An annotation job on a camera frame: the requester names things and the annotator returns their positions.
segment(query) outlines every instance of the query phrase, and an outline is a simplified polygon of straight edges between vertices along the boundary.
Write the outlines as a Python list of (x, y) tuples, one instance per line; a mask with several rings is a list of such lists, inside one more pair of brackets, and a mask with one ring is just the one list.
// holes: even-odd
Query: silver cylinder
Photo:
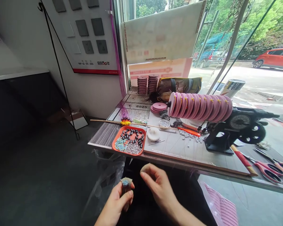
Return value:
[(245, 84), (245, 81), (239, 79), (230, 79), (227, 81), (226, 85), (224, 86), (223, 90), (220, 92), (225, 93), (225, 96), (232, 98)]

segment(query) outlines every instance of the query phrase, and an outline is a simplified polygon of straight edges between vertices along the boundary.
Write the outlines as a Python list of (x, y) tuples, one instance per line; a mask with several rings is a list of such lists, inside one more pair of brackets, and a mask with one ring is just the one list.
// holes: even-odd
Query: red-handled scissors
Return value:
[(283, 182), (282, 179), (279, 177), (280, 175), (283, 175), (283, 171), (280, 170), (278, 167), (274, 166), (273, 164), (257, 161), (245, 154), (243, 155), (245, 158), (251, 160), (254, 163), (254, 165), (259, 168), (265, 179), (275, 184), (280, 184)]
[(258, 152), (259, 154), (263, 155), (264, 157), (266, 157), (267, 159), (269, 159), (272, 163), (274, 163), (278, 168), (280, 168), (283, 171), (283, 162), (280, 162), (276, 159), (273, 159), (272, 157), (270, 157), (268, 154), (266, 154), (264, 151), (258, 149), (258, 148), (254, 148), (254, 151)]

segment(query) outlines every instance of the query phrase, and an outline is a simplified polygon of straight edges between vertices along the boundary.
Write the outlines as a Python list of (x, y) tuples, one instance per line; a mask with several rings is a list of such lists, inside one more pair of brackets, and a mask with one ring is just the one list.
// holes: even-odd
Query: wall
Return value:
[[(0, 0), (0, 34), (3, 41), (26, 67), (48, 68), (63, 90), (44, 14), (38, 0)], [(108, 118), (121, 100), (116, 75), (75, 74), (53, 32), (67, 95), (72, 108), (86, 115)]]
[(0, 40), (0, 70), (14, 67), (22, 67), (22, 65), (4, 42)]

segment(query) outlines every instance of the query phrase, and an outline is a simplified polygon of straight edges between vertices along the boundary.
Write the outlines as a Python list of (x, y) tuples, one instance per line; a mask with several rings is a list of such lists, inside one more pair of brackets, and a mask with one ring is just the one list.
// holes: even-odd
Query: orange tray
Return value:
[[(124, 130), (125, 130), (125, 132), (126, 132), (126, 129), (134, 129), (134, 130), (142, 131), (142, 134), (144, 135), (144, 141), (142, 142), (142, 149), (141, 149), (141, 152), (138, 153), (138, 154), (136, 154), (136, 155), (130, 154), (130, 153), (127, 153), (127, 152), (122, 152), (122, 151), (119, 151), (119, 150), (117, 150), (117, 149), (115, 148), (115, 143), (116, 143), (117, 139), (120, 138), (120, 136), (121, 136), (121, 134), (122, 134), (122, 132), (123, 132)], [(131, 138), (130, 138), (130, 139), (131, 139), (131, 140), (134, 140), (135, 137), (136, 137), (136, 134), (133, 133), (133, 134), (131, 135)], [(115, 150), (115, 151), (117, 151), (117, 152), (121, 152), (121, 153), (129, 154), (129, 155), (137, 156), (137, 155), (142, 154), (142, 152), (144, 151), (145, 141), (146, 141), (146, 131), (145, 131), (144, 129), (137, 128), (137, 127), (133, 127), (133, 126), (123, 126), (123, 127), (120, 128), (119, 132), (117, 133), (115, 139), (114, 139), (113, 142), (112, 142), (112, 149)]]

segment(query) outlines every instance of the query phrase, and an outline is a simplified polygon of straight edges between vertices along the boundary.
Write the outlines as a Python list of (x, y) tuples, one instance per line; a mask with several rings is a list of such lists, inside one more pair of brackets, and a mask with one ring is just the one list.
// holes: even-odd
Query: wooden table edge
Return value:
[[(91, 142), (88, 142), (88, 145), (90, 145), (91, 147), (93, 147), (95, 149), (115, 153), (115, 151), (112, 149), (112, 147), (99, 145), (99, 144), (95, 144), (95, 143), (91, 143)], [(169, 159), (169, 158), (163, 158), (163, 157), (160, 157), (160, 156), (151, 155), (149, 153), (143, 153), (139, 156), (132, 156), (132, 155), (125, 154), (125, 153), (123, 153), (123, 155), (126, 156), (126, 157), (130, 157), (130, 158), (137, 158), (137, 159), (145, 160), (145, 161), (151, 162), (151, 163), (156, 163), (156, 164), (162, 164), (163, 163), (163, 165), (182, 169), (182, 170), (197, 170), (197, 172), (199, 174), (212, 176), (212, 177), (216, 177), (216, 178), (220, 178), (220, 179), (228, 180), (228, 181), (232, 181), (232, 182), (237, 182), (237, 183), (240, 183), (240, 184), (250, 185), (250, 186), (253, 186), (253, 187), (258, 187), (258, 188), (262, 188), (262, 189), (266, 189), (266, 190), (270, 190), (270, 191), (275, 191), (275, 192), (279, 192), (279, 193), (283, 194), (283, 185), (281, 185), (281, 184), (276, 185), (276, 184), (273, 184), (271, 182), (264, 181), (264, 180), (257, 179), (257, 178), (252, 178), (252, 177), (249, 177), (249, 176), (243, 176), (243, 175), (238, 175), (238, 174), (235, 174), (235, 173), (229, 173), (229, 172), (225, 172), (225, 171), (218, 170), (218, 169), (210, 169), (208, 167), (204, 167), (204, 166), (197, 165), (197, 164), (187, 164), (187, 163), (184, 163), (182, 161)]]

